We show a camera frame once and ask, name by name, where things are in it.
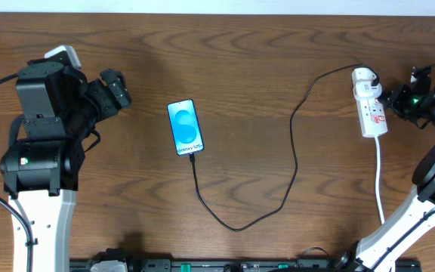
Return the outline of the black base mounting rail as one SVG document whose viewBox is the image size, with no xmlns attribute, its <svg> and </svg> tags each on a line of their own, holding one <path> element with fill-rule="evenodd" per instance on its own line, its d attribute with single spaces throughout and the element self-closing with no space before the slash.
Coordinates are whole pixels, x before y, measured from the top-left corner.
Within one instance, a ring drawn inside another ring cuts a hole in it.
<svg viewBox="0 0 435 272">
<path fill-rule="evenodd" d="M 352 259 L 349 252 L 339 260 L 328 254 L 318 255 L 312 249 L 296 259 L 274 260 L 197 260 L 141 258 L 121 249 L 107 249 L 88 260 L 69 262 L 71 271 L 135 271 L 135 272 L 260 272 L 260 271 L 367 271 Z"/>
</svg>

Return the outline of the blue screen Galaxy smartphone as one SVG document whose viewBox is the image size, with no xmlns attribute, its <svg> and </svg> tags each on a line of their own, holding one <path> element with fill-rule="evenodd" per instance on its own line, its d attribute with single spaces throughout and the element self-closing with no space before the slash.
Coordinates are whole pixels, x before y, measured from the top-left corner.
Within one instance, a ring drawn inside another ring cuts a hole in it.
<svg viewBox="0 0 435 272">
<path fill-rule="evenodd" d="M 177 155 L 203 151 L 205 145 L 194 101 L 187 99 L 170 103 L 167 111 Z"/>
</svg>

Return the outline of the white USB charger adapter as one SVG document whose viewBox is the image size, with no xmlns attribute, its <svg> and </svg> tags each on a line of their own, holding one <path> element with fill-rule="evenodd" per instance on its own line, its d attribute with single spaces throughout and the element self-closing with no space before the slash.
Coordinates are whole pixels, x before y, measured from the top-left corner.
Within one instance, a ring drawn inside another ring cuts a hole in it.
<svg viewBox="0 0 435 272">
<path fill-rule="evenodd" d="M 377 76 L 367 67 L 359 67 L 352 72 L 352 81 L 354 85 L 359 82 L 373 82 L 375 79 L 377 79 Z"/>
</svg>

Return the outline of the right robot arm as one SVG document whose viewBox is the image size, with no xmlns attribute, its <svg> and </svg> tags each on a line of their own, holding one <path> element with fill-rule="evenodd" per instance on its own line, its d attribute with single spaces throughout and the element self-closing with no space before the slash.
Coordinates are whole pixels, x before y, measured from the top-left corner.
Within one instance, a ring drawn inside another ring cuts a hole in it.
<svg viewBox="0 0 435 272">
<path fill-rule="evenodd" d="M 384 92 L 375 71 L 368 67 L 352 73 L 362 135 L 377 139 L 387 130 L 384 112 L 420 128 L 435 126 L 435 85 L 431 66 L 415 68 L 409 84 Z M 381 226 L 345 252 L 333 265 L 345 271 L 391 271 L 396 260 L 426 232 L 435 227 L 435 145 L 419 162 L 412 175 L 412 190 L 403 204 Z"/>
</svg>

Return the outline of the white power strip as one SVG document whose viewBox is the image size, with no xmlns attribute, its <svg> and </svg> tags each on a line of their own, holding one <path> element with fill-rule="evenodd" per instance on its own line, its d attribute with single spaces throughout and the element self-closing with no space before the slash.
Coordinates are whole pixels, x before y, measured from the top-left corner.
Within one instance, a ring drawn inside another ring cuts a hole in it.
<svg viewBox="0 0 435 272">
<path fill-rule="evenodd" d="M 378 100 L 381 85 L 372 86 L 371 82 L 356 82 L 353 96 L 356 99 L 359 123 L 364 138 L 375 138 L 387 133 L 384 107 Z"/>
</svg>

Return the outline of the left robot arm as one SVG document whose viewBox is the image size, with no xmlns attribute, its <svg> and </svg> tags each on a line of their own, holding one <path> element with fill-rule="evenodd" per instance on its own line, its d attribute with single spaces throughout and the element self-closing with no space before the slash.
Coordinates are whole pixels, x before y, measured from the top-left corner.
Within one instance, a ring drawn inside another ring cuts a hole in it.
<svg viewBox="0 0 435 272">
<path fill-rule="evenodd" d="M 68 271 L 69 236 L 85 160 L 82 142 L 95 125 L 131 104 L 125 77 L 104 70 L 89 82 L 59 60 L 32 60 L 17 73 L 23 115 L 10 129 L 0 162 L 14 232 L 15 271 Z"/>
</svg>

